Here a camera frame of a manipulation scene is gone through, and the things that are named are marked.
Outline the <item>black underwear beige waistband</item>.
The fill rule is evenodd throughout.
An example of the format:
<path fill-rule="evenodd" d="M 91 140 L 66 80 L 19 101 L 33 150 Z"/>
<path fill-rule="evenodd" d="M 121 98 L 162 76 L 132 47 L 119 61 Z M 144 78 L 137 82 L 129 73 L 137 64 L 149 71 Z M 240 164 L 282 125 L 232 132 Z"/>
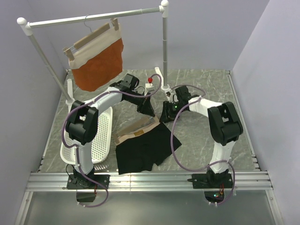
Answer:
<path fill-rule="evenodd" d="M 116 147 L 119 174 L 151 171 L 154 164 L 161 165 L 171 150 L 171 131 L 160 123 L 149 132 L 129 138 Z"/>

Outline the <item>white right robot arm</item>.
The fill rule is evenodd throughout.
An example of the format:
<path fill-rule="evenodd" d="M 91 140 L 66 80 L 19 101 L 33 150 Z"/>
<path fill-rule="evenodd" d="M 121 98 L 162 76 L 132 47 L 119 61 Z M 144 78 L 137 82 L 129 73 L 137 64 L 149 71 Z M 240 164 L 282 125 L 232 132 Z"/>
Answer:
<path fill-rule="evenodd" d="M 233 186 L 228 164 L 232 149 L 243 133 L 243 126 L 232 102 L 214 102 L 199 95 L 191 95 L 186 85 L 176 86 L 176 100 L 164 101 L 160 122 L 176 122 L 184 111 L 199 113 L 208 118 L 214 149 L 207 172 L 194 177 L 204 188 Z"/>

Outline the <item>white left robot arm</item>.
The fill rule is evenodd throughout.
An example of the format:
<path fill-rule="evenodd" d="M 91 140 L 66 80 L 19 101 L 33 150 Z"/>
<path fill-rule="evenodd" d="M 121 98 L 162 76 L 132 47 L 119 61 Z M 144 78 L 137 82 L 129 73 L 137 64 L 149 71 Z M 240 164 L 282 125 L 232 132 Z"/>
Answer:
<path fill-rule="evenodd" d="M 71 145 L 64 143 L 67 148 L 75 149 L 74 180 L 83 188 L 98 184 L 94 177 L 94 164 L 91 156 L 91 143 L 98 131 L 98 118 L 108 108 L 121 101 L 130 102 L 137 107 L 141 114 L 155 116 L 150 103 L 150 97 L 158 90 L 151 87 L 144 93 L 137 92 L 139 79 L 126 74 L 123 80 L 112 83 L 103 93 L 88 102 L 75 101 L 71 111 L 63 123 L 62 134 L 68 134 Z"/>

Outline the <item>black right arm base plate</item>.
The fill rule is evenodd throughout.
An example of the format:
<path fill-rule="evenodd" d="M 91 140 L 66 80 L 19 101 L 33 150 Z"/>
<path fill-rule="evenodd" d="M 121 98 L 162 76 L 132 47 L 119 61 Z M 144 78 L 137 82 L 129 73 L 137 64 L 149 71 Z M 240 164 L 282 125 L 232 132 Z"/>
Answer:
<path fill-rule="evenodd" d="M 192 182 L 193 189 L 217 189 L 217 188 L 232 188 L 233 178 L 231 174 L 209 174 L 199 173 L 192 174 L 192 177 L 187 179 Z"/>

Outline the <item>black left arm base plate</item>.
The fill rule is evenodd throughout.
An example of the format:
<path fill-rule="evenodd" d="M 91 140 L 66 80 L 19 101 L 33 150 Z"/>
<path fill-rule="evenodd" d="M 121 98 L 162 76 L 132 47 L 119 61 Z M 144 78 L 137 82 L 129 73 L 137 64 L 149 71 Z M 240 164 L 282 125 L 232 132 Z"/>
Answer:
<path fill-rule="evenodd" d="M 109 182 L 110 182 L 110 175 L 104 174 L 104 175 L 96 175 L 94 176 L 93 180 L 103 185 L 106 189 L 108 189 Z M 67 180 L 67 186 L 66 189 L 94 189 L 96 187 L 96 184 L 87 181 L 87 182 L 81 182 L 79 179 L 77 179 L 73 174 L 70 174 Z"/>

